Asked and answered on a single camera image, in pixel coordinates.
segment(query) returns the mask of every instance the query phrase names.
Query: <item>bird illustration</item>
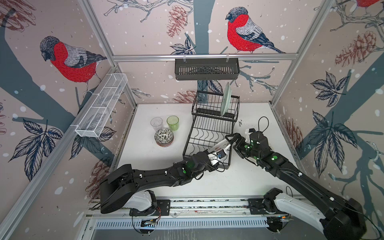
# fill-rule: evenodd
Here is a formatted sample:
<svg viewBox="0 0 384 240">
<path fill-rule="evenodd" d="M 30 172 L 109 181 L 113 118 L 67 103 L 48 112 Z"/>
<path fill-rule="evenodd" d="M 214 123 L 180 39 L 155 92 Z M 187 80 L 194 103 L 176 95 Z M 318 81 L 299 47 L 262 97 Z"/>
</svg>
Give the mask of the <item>bird illustration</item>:
<svg viewBox="0 0 384 240">
<path fill-rule="evenodd" d="M 284 53 L 265 36 L 263 30 L 248 16 L 248 11 L 244 7 L 231 9 L 225 19 L 228 20 L 228 40 L 237 49 L 236 53 L 240 51 L 253 53 L 255 49 L 261 48 Z"/>
<path fill-rule="evenodd" d="M 45 61 L 51 60 L 51 63 L 68 80 L 76 83 L 87 83 L 87 90 L 83 92 L 83 96 L 86 93 L 92 93 L 88 90 L 88 81 L 93 75 L 97 76 L 98 64 L 107 59 L 100 54 L 86 51 L 84 48 L 72 47 L 60 42 L 53 36 L 48 36 L 42 40 L 40 51 L 43 59 Z"/>
<path fill-rule="evenodd" d="M 370 15 L 370 13 L 367 12 L 367 7 L 371 6 L 374 3 L 377 3 L 380 0 L 345 0 L 345 1 L 341 2 L 341 3 L 339 3 L 339 5 L 342 5 L 342 4 L 347 3 L 349 1 L 356 2 L 356 4 L 353 5 L 352 8 L 351 8 L 352 13 L 350 15 L 353 15 L 353 13 L 357 9 L 357 7 L 363 7 L 363 8 L 365 8 L 365 14 L 362 17 L 364 17 L 365 15 Z"/>
</svg>

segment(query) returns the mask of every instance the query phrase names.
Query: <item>drinking glass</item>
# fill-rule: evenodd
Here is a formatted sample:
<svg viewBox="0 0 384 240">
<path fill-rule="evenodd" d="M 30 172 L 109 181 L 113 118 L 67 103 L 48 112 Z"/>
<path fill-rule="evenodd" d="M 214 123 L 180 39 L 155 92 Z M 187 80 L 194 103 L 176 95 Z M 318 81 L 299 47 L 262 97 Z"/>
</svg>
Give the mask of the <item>drinking glass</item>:
<svg viewBox="0 0 384 240">
<path fill-rule="evenodd" d="M 179 129 L 179 118 L 177 116 L 170 116 L 167 118 L 167 123 L 172 131 Z"/>
<path fill-rule="evenodd" d="M 163 128 L 163 119 L 159 117 L 155 117 L 151 120 L 151 126 L 157 132 L 159 129 Z"/>
</svg>

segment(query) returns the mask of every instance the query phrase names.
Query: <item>white table surface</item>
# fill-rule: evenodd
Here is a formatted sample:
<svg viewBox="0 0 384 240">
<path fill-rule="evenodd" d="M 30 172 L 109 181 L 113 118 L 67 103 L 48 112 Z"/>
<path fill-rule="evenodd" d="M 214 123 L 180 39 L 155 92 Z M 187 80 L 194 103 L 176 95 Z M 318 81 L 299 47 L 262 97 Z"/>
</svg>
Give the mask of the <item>white table surface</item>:
<svg viewBox="0 0 384 240">
<path fill-rule="evenodd" d="M 139 104 L 132 127 L 123 149 L 118 167 L 131 164 L 132 169 L 154 170 L 170 167 L 183 160 L 182 154 L 192 125 L 192 104 Z M 169 147 L 160 147 L 154 140 L 155 131 L 150 121 L 161 117 L 164 126 L 169 116 L 179 117 L 179 129 L 174 131 L 174 141 Z M 285 142 L 283 134 L 267 103 L 240 103 L 238 120 L 233 132 L 245 136 L 245 130 L 255 128 L 260 117 L 269 119 L 269 127 L 264 132 L 271 148 L 285 156 L 295 166 L 294 158 Z M 260 121 L 265 129 L 267 121 Z M 200 180 L 177 187 L 156 187 L 151 189 L 157 197 L 217 197 L 217 196 L 255 196 L 264 195 L 276 187 L 285 192 L 285 182 L 263 171 L 232 151 L 231 164 L 225 172 L 208 172 Z M 292 188 L 293 194 L 299 194 Z"/>
</svg>

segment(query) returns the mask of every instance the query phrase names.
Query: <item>stacked bowls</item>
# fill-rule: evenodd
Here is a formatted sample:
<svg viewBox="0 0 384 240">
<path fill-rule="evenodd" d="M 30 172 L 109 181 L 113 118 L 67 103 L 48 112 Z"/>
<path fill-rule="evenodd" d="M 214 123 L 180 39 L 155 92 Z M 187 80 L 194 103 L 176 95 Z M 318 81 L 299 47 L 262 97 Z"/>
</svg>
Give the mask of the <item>stacked bowls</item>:
<svg viewBox="0 0 384 240">
<path fill-rule="evenodd" d="M 155 133 L 155 141 L 161 147 L 168 147 L 173 142 L 173 132 L 168 128 L 159 129 Z"/>
</svg>

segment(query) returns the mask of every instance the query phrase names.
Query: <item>bird head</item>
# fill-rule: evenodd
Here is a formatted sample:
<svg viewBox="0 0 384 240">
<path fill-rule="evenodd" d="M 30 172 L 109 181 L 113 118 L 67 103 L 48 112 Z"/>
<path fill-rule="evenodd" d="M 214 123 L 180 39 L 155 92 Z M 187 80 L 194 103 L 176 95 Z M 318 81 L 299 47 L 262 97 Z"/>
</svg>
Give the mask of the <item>bird head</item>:
<svg viewBox="0 0 384 240">
<path fill-rule="evenodd" d="M 56 44 L 58 44 L 60 41 L 55 38 L 54 36 L 48 36 L 42 40 L 40 43 L 40 51 L 41 55 L 43 56 L 44 61 L 50 59 L 52 61 L 55 61 L 55 52 L 54 47 Z"/>
<path fill-rule="evenodd" d="M 225 18 L 226 20 L 230 21 L 231 23 L 234 22 L 234 20 L 240 16 L 240 15 L 247 15 L 248 14 L 248 11 L 245 9 L 245 7 L 235 7 L 235 8 L 232 8 L 227 17 Z"/>
</svg>

